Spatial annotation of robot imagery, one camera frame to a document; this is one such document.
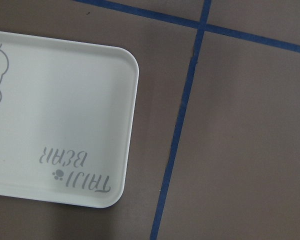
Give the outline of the white bear tray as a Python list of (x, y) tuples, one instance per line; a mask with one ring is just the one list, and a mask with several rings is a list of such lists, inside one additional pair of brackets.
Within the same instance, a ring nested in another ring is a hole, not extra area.
[(115, 204), (138, 79), (123, 48), (0, 31), (0, 195)]

